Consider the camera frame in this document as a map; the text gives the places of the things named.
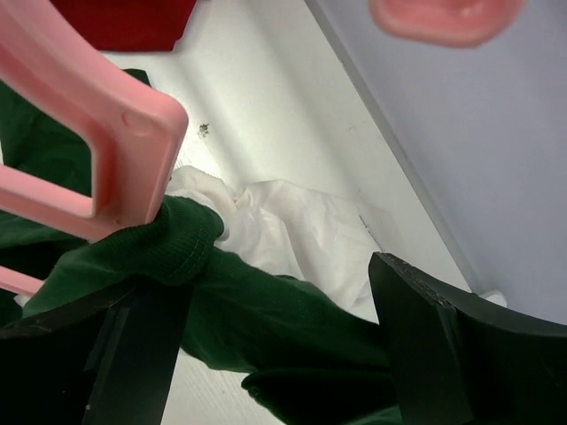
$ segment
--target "wall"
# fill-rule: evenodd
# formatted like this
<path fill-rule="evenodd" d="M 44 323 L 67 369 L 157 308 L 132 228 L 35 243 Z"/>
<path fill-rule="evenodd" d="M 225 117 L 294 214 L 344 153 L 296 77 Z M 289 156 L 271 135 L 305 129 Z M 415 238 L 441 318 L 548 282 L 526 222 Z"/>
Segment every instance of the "wall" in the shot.
<path fill-rule="evenodd" d="M 567 2 L 476 50 L 393 39 L 366 0 L 307 3 L 470 286 L 567 323 Z"/>

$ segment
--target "pink plastic hanger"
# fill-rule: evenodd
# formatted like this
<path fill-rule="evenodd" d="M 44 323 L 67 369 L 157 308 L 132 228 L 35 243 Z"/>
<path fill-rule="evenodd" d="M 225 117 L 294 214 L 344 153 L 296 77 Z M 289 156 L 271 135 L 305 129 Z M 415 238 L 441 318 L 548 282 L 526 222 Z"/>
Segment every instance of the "pink plastic hanger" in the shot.
<path fill-rule="evenodd" d="M 91 242 L 155 218 L 188 124 L 177 101 L 114 66 L 49 0 L 0 0 L 0 79 L 92 153 L 92 197 L 0 166 L 0 209 Z M 42 283 L 0 267 L 0 288 L 31 296 Z"/>
<path fill-rule="evenodd" d="M 477 47 L 508 27 L 525 0 L 369 0 L 392 35 L 449 47 Z"/>

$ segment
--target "white fabric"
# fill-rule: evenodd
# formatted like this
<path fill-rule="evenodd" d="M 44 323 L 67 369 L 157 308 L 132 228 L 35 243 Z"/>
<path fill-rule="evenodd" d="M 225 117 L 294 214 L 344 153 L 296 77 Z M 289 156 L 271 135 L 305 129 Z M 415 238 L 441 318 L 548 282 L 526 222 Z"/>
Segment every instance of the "white fabric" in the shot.
<path fill-rule="evenodd" d="M 268 273 L 309 281 L 345 310 L 360 310 L 357 300 L 366 299 L 358 303 L 366 306 L 360 315 L 375 316 L 368 264 L 379 248 L 355 203 L 281 181 L 251 184 L 235 197 L 192 166 L 174 171 L 167 194 L 219 213 L 226 230 L 218 248 Z"/>

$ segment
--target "green sweater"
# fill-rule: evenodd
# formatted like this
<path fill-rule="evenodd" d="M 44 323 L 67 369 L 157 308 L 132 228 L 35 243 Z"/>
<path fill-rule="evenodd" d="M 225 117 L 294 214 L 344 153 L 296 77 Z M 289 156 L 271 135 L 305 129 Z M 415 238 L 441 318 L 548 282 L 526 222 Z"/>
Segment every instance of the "green sweater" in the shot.
<path fill-rule="evenodd" d="M 127 70 L 148 83 L 143 71 Z M 4 163 L 90 194 L 80 137 L 0 84 Z M 45 279 L 29 316 L 142 274 L 194 286 L 182 348 L 210 368 L 246 372 L 243 388 L 294 425 L 400 424 L 378 325 L 344 312 L 314 285 L 266 274 L 213 247 L 219 216 L 166 197 L 156 220 L 87 244 L 0 212 L 0 265 Z M 21 317 L 0 292 L 0 326 Z"/>

